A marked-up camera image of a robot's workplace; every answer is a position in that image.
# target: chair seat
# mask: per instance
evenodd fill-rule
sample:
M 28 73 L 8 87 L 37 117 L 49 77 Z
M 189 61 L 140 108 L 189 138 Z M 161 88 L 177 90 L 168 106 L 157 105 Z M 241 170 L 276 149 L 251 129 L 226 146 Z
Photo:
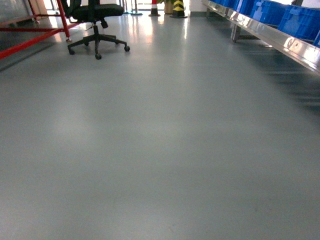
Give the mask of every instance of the chair seat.
M 78 21 L 88 22 L 88 6 L 81 6 L 72 12 L 72 17 Z M 94 8 L 94 18 L 99 20 L 104 17 L 121 16 L 124 13 L 123 7 L 117 4 L 100 4 Z

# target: black office chair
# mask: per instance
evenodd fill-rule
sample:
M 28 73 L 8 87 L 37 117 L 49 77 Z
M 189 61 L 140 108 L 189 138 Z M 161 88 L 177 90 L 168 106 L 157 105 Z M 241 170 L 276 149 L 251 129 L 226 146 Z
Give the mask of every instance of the black office chair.
M 130 47 L 125 41 L 117 39 L 114 35 L 99 34 L 97 22 L 101 21 L 101 25 L 104 29 L 108 27 L 105 17 L 121 16 L 124 13 L 124 9 L 117 4 L 100 4 L 100 0 L 88 0 L 88 5 L 81 6 L 81 0 L 70 0 L 68 5 L 67 0 L 61 0 L 65 16 L 67 18 L 74 18 L 77 23 L 92 23 L 94 34 L 84 37 L 80 41 L 76 41 L 68 45 L 68 50 L 71 55 L 75 54 L 75 51 L 71 48 L 77 45 L 84 44 L 89 45 L 89 42 L 94 41 L 95 58 L 101 59 L 101 55 L 98 53 L 98 46 L 101 40 L 113 42 L 115 44 L 124 44 L 124 50 L 130 51 Z

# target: blue storage crate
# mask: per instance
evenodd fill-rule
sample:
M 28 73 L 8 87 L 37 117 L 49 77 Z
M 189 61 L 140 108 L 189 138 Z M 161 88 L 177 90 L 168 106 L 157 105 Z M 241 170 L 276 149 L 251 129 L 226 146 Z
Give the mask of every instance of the blue storage crate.
M 320 30 L 320 10 L 289 5 L 278 30 L 303 40 L 314 40 Z
M 255 0 L 236 0 L 233 9 L 243 15 L 250 16 Z
M 288 5 L 269 0 L 255 0 L 250 18 L 264 24 L 278 26 Z
M 220 5 L 225 6 L 227 8 L 233 8 L 236 0 L 220 0 Z
M 317 46 L 318 48 L 320 48 L 320 30 L 318 32 L 318 35 L 315 37 L 315 40 L 313 42 L 313 45 Z

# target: orange traffic cone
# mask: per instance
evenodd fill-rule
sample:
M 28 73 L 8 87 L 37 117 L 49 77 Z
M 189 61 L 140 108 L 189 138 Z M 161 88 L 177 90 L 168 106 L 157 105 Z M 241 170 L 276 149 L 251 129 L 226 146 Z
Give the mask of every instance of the orange traffic cone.
M 151 3 L 151 14 L 149 17 L 159 17 L 160 14 L 158 14 L 158 7 L 157 7 L 157 0 L 152 0 Z
M 170 16 L 174 19 L 183 19 L 186 18 L 185 16 L 185 7 L 184 7 L 184 1 L 183 0 L 177 0 L 173 4 L 173 13 Z

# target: chair base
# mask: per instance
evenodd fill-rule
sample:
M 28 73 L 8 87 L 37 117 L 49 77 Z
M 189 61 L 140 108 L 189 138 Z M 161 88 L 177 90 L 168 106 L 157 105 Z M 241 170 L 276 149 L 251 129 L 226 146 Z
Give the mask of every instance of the chair base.
M 78 46 L 78 45 L 81 45 L 81 44 L 88 46 L 89 43 L 92 41 L 94 41 L 95 58 L 98 60 L 102 58 L 101 55 L 98 53 L 98 47 L 99 47 L 100 41 L 107 41 L 107 42 L 112 42 L 115 44 L 124 44 L 124 50 L 126 52 L 130 51 L 130 47 L 127 45 L 127 42 L 117 39 L 117 37 L 115 35 L 99 34 L 98 26 L 96 25 L 96 23 L 93 24 L 93 30 L 94 30 L 93 35 L 86 36 L 82 40 L 76 41 L 76 42 L 68 45 L 68 50 L 71 55 L 75 54 L 75 51 L 72 50 L 71 48 Z

